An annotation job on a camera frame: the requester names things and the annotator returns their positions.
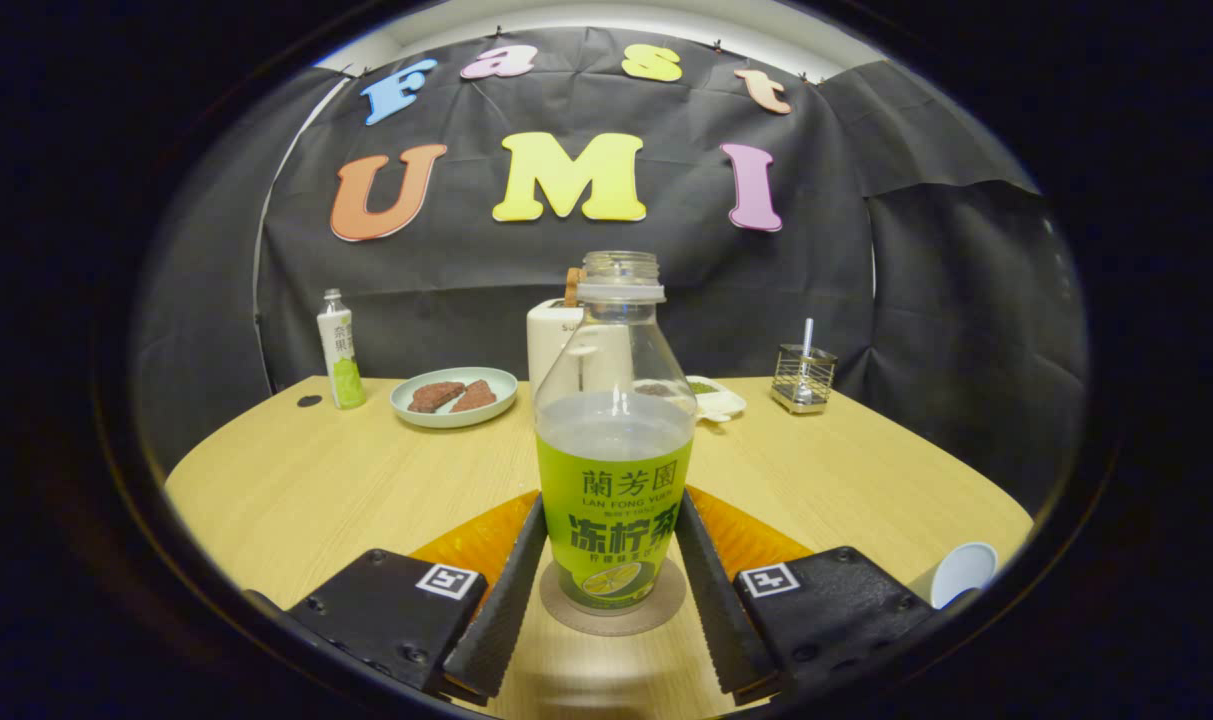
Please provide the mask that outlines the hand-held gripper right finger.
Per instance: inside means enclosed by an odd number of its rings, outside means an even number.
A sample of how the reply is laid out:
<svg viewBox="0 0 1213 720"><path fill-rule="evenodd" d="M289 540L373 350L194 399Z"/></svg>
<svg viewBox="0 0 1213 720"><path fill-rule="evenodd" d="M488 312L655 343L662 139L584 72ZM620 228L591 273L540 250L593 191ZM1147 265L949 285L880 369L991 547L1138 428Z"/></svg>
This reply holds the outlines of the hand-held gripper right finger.
<svg viewBox="0 0 1213 720"><path fill-rule="evenodd" d="M717 682L735 701L828 692L934 615L858 548L808 550L702 488L685 488L676 541Z"/></svg>

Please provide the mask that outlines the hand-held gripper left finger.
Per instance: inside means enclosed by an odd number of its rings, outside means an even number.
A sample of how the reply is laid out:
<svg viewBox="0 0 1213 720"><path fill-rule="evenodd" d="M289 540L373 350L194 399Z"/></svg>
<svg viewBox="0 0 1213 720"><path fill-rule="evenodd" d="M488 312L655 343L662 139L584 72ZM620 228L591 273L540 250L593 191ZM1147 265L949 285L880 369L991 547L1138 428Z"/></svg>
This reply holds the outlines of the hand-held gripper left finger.
<svg viewBox="0 0 1213 720"><path fill-rule="evenodd" d="M547 528L536 492L492 507L417 552L368 550L286 612L338 659L440 698L497 696Z"/></svg>

